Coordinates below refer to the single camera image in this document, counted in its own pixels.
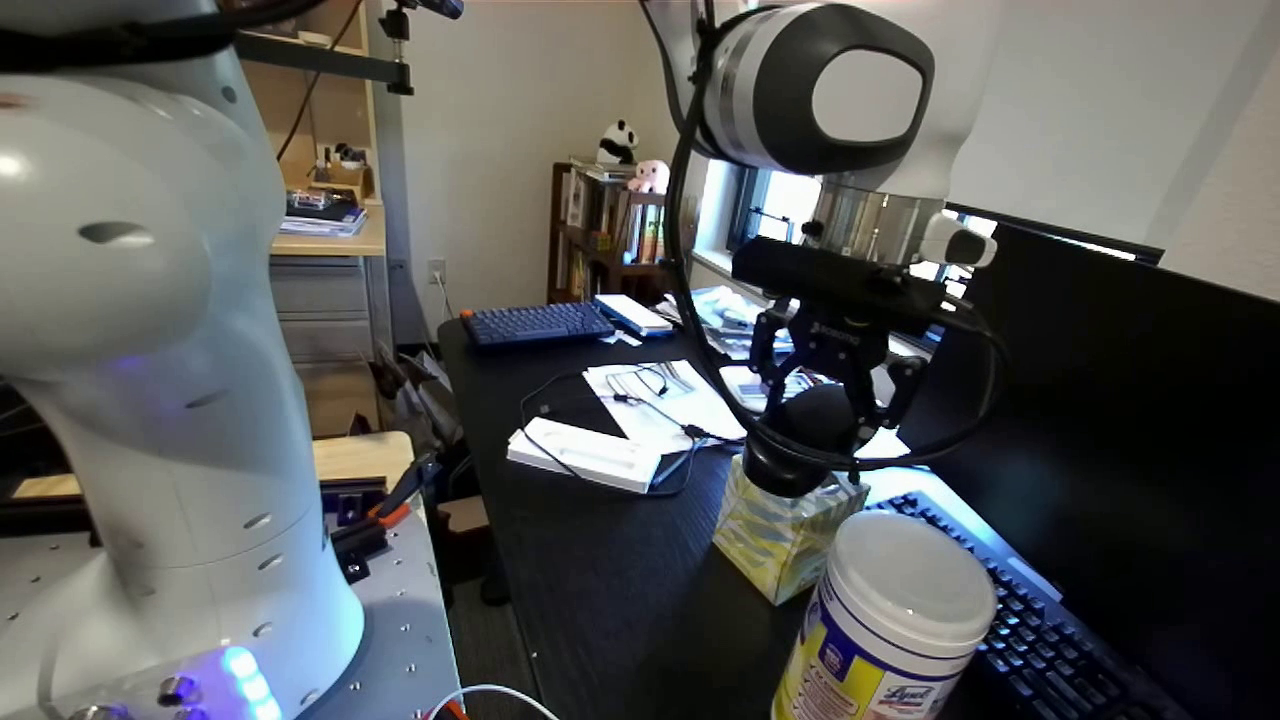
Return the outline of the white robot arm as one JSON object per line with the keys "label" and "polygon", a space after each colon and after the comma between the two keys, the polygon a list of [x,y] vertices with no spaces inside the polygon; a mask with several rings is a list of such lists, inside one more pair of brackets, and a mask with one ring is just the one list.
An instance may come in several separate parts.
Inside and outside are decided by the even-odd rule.
{"label": "white robot arm", "polygon": [[299,720],[358,661],[234,55],[314,4],[0,0],[0,375],[94,530],[2,625],[2,720]]}

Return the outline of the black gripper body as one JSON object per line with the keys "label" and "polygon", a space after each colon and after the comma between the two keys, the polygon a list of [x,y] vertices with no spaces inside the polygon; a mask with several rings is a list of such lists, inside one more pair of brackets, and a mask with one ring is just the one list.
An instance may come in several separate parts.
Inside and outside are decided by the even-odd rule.
{"label": "black gripper body", "polygon": [[730,252],[730,277],[755,285],[768,309],[753,322],[746,363],[779,402],[792,367],[815,367],[845,384],[862,427],[898,424],[922,367],[896,371],[886,402],[870,391],[870,367],[886,359],[886,334],[922,334],[941,314],[941,287],[855,254],[808,245],[746,240]]}

